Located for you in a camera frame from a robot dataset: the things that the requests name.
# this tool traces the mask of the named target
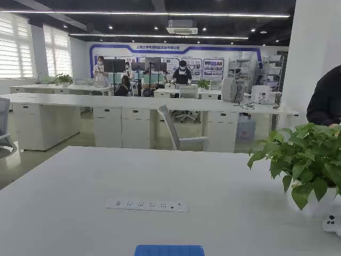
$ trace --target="desk surface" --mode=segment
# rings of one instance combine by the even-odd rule
[[[172,110],[193,110],[193,111],[226,111],[226,112],[247,112],[262,114],[299,114],[289,108],[273,109],[272,105],[254,104],[254,109],[244,109],[235,106],[236,103],[222,100],[199,100],[199,99],[165,99],[145,97],[108,97],[93,95],[72,95],[72,94],[45,94],[45,93],[14,93],[4,94],[1,97],[8,98],[12,103],[75,106],[75,107],[103,107],[103,108],[138,108],[157,109],[166,104]]]
[[[75,91],[98,91],[98,92],[107,92],[110,88],[109,87],[96,87],[93,85],[74,85],[71,84],[67,87],[63,85],[56,85],[56,84],[28,84],[28,85],[17,85],[11,86],[12,88],[30,88],[30,89],[69,89]]]
[[[321,220],[286,204],[269,162],[251,171],[247,160],[68,147],[0,191],[1,255],[133,256],[139,244],[198,244],[207,256],[339,256],[340,239]],[[106,209],[113,197],[183,200],[190,212]]]
[[[160,88],[155,90],[155,92],[161,92],[161,93],[171,93],[171,94],[175,94],[175,93],[179,93],[179,89],[168,89],[168,88]],[[204,90],[204,91],[199,91],[198,90],[198,94],[217,94],[217,95],[221,95],[222,91],[221,90]]]

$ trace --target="blue wall stripe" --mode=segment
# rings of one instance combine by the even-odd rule
[[[263,69],[262,56],[259,48],[244,48],[244,47],[216,47],[216,46],[189,46],[184,51],[150,51],[150,50],[134,50],[129,45],[125,44],[93,44],[90,47],[90,74],[93,78],[93,58],[92,52],[94,48],[116,48],[128,49],[132,53],[160,53],[160,54],[186,54],[188,51],[234,51],[234,52],[256,52],[259,68]]]

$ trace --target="air conditioner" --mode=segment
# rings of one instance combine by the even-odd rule
[[[167,31],[177,35],[196,35],[198,28],[193,20],[169,20]]]

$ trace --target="ceiling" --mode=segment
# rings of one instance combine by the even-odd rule
[[[241,45],[278,45],[288,46],[296,0],[1,0],[0,8],[15,10],[32,10],[26,3],[37,2],[53,10],[70,11],[130,11],[130,12],[219,12],[219,13],[261,13],[261,14],[290,14],[289,18],[237,18],[237,17],[167,17],[167,16],[136,16],[136,15],[85,15],[67,14],[61,20],[47,14],[23,14],[31,19],[31,23],[45,23],[61,28],[69,33],[87,31],[77,25],[78,21],[84,25],[94,25],[98,33],[103,34],[156,34],[167,35],[168,19],[193,19],[199,28],[199,35],[205,36],[243,36],[247,41],[233,41]],[[63,28],[67,19],[68,28]],[[98,37],[78,37],[85,41],[99,41]],[[197,43],[193,38],[134,38],[136,42],[161,43]],[[131,42],[132,38],[116,37],[103,38],[107,42]],[[201,44],[230,44],[225,39],[200,39]]]

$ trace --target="computer monitor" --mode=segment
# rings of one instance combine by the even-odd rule
[[[151,70],[161,71],[161,57],[146,58],[144,61],[145,69],[148,70],[151,64]]]
[[[125,60],[113,60],[113,72],[124,73],[126,71]]]
[[[113,73],[113,60],[104,60],[104,72]]]
[[[133,62],[132,70],[145,70],[144,62]]]
[[[167,63],[166,62],[161,63],[161,71],[167,72]]]

